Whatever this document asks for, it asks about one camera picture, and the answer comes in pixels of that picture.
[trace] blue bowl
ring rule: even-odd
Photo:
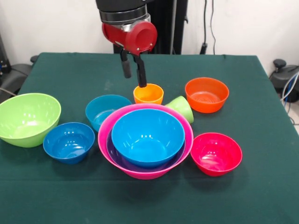
[[[82,161],[93,146],[93,130],[82,123],[66,123],[51,130],[43,140],[45,152],[67,164]]]
[[[89,102],[85,114],[94,130],[99,132],[101,124],[111,113],[131,104],[131,101],[125,97],[104,95]]]
[[[178,151],[178,153],[171,159],[169,160],[167,163],[162,164],[161,166],[158,167],[154,167],[154,168],[143,168],[143,167],[139,167],[134,165],[133,163],[130,163],[129,161],[127,161],[115,148],[115,146],[113,145],[112,142],[112,138],[111,138],[111,132],[107,138],[107,150],[108,153],[111,157],[111,159],[117,163],[117,165],[131,170],[131,171],[135,171],[135,172],[143,172],[143,173],[151,173],[151,172],[157,172],[160,170],[164,170],[167,169],[168,167],[171,167],[172,165],[176,164],[182,157],[184,150],[185,150],[185,143],[182,145],[182,147],[180,148],[180,150]]]
[[[172,115],[141,109],[121,117],[112,129],[112,142],[129,162],[144,168],[171,160],[182,147],[185,132]]]

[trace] small orange bowl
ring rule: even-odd
[[[137,86],[133,91],[133,95],[134,101],[137,104],[162,104],[164,91],[160,86],[148,83],[143,88]]]
[[[214,113],[222,108],[229,96],[228,87],[214,78],[195,78],[185,86],[190,107],[201,113]]]

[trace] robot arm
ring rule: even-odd
[[[113,44],[122,47],[121,62],[126,78],[131,77],[128,53],[137,63],[140,87],[145,87],[146,75],[140,54],[151,51],[157,42],[157,30],[150,22],[146,3],[153,0],[96,0],[103,22],[104,36]]]

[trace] plastic bowl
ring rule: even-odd
[[[162,104],[164,91],[160,86],[148,83],[146,87],[137,86],[133,91],[133,95],[137,104]]]
[[[86,107],[85,114],[95,131],[114,111],[131,105],[131,101],[119,95],[104,95],[93,99]]]
[[[179,96],[165,106],[182,114],[190,124],[194,122],[192,109],[185,97]]]
[[[178,162],[168,168],[165,168],[165,169],[159,170],[159,171],[154,171],[154,172],[137,172],[137,171],[132,171],[127,168],[124,168],[124,167],[118,165],[117,163],[115,163],[111,159],[111,157],[109,156],[109,152],[107,150],[107,139],[108,139],[109,133],[111,132],[114,124],[116,123],[116,121],[119,118],[121,118],[123,115],[125,115],[131,111],[138,110],[138,109],[147,109],[147,108],[165,111],[165,112],[173,115],[174,117],[176,117],[179,120],[179,122],[182,124],[184,131],[185,131],[185,149],[184,149],[182,157],[178,160]],[[173,110],[171,108],[168,108],[168,107],[162,106],[162,105],[156,105],[156,104],[135,104],[135,105],[125,106],[125,107],[115,111],[103,122],[102,126],[100,127],[99,133],[98,133],[98,144],[100,147],[100,151],[102,152],[104,157],[111,164],[113,164],[114,166],[116,166],[117,168],[119,168],[120,170],[122,170],[123,172],[125,172],[126,174],[128,174],[129,176],[131,176],[133,178],[141,179],[141,180],[150,180],[150,179],[155,179],[155,178],[159,178],[159,177],[163,176],[169,170],[173,169],[174,167],[179,165],[182,161],[184,161],[184,159],[188,156],[188,154],[190,153],[190,150],[192,148],[193,131],[192,131],[192,128],[191,128],[189,122],[181,114],[179,114],[178,112],[176,112],[175,110]]]
[[[224,175],[242,161],[240,146],[220,133],[204,133],[194,139],[191,157],[199,169],[209,176]]]
[[[36,147],[57,126],[60,103],[52,96],[27,93],[0,104],[0,138],[19,147]]]
[[[185,140],[181,123],[156,109],[140,109],[121,117],[112,129],[112,142],[129,162],[145,168],[171,160]]]
[[[190,107],[201,113],[214,113],[222,108],[229,96],[228,87],[214,78],[195,78],[185,86]]]
[[[124,168],[132,170],[132,171],[137,171],[137,172],[155,172],[155,171],[159,171],[159,170],[163,170],[165,168],[168,168],[168,167],[172,166],[173,164],[177,163],[179,161],[179,159],[182,157],[183,153],[184,153],[185,143],[180,148],[178,153],[169,162],[167,162],[167,163],[165,163],[161,166],[155,167],[155,168],[142,168],[142,167],[136,166],[133,163],[130,163],[129,161],[127,161],[116,150],[115,146],[113,145],[112,138],[111,138],[111,133],[109,134],[108,139],[107,139],[107,150],[108,150],[108,153],[109,153],[109,156],[111,157],[111,159],[115,163],[120,165],[121,167],[124,167]]]
[[[43,141],[45,152],[52,158],[67,164],[82,161],[93,146],[93,130],[82,123],[65,123],[47,134]]]

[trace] green bowl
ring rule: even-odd
[[[0,104],[0,139],[19,147],[36,147],[57,126],[61,106],[54,97],[27,93]]]

